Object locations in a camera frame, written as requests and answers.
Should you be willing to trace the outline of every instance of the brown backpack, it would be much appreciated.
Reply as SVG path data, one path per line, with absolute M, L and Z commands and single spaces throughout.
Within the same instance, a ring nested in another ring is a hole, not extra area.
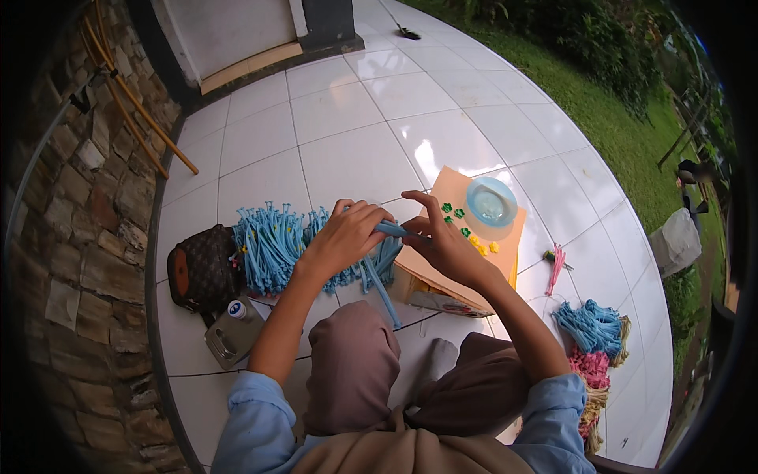
M 240 296 L 244 285 L 241 265 L 229 258 L 236 252 L 231 228 L 217 224 L 177 244 L 168 254 L 168 286 L 179 306 L 199 312 L 211 327 L 213 312 L 223 312 Z

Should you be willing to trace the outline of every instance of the brown pants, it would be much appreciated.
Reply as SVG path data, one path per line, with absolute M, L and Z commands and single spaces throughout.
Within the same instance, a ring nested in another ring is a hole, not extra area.
M 320 321 L 308 339 L 305 433 L 382 430 L 400 372 L 400 346 L 381 314 L 365 301 L 350 303 Z M 510 341 L 472 332 L 461 343 L 455 368 L 421 389 L 421 409 L 406 414 L 406 422 L 436 435 L 498 435 L 523 410 L 529 386 Z

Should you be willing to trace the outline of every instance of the lawn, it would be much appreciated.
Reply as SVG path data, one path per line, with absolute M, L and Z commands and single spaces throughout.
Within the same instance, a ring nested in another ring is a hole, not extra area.
M 569 64 L 551 52 L 519 36 L 503 32 L 484 22 L 467 24 L 462 15 L 446 5 L 445 0 L 403 0 L 442 21 L 466 32 L 471 37 L 503 56 L 521 72 L 529 76 L 584 132 L 597 151 L 606 160 L 616 179 L 621 184 L 645 231 L 650 234 L 666 222 L 676 209 L 681 208 L 680 191 L 675 186 L 674 172 L 678 155 L 672 155 L 658 171 L 656 163 L 666 153 L 681 132 L 677 115 L 672 108 L 668 93 L 661 87 L 656 97 L 650 100 L 649 121 L 640 121 L 630 115 L 624 105 L 607 89 L 589 81 Z M 403 25 L 413 29 L 413 25 Z M 694 150 L 688 146 L 681 154 L 697 161 Z M 698 192 L 692 189 L 693 196 Z M 712 207 L 716 198 L 712 196 Z M 702 215 L 703 251 L 715 245 L 709 288 L 719 300 L 723 298 L 724 231 L 721 218 L 715 209 Z M 698 272 L 688 275 L 689 285 L 672 285 L 669 278 L 666 287 L 669 315 L 674 333 L 675 377 L 681 371 L 681 361 L 692 338 L 692 330 L 686 328 L 692 315 L 700 306 L 701 281 Z

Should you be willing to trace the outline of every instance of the light blue sleeve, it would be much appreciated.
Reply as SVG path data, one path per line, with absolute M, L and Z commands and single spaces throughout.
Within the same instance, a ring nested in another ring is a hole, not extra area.
M 576 374 L 539 381 L 529 390 L 524 425 L 511 450 L 537 474 L 595 472 L 578 431 L 586 400 L 584 382 Z
M 292 434 L 295 420 L 295 413 L 274 379 L 242 371 L 229 393 L 229 419 L 211 472 L 289 471 L 289 461 L 297 450 Z

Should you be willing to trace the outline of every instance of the bowl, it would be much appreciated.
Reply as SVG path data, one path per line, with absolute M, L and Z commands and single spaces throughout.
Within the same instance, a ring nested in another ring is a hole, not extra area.
M 483 176 L 468 185 L 464 211 L 466 224 L 475 235 L 500 240 L 510 232 L 518 202 L 502 181 Z

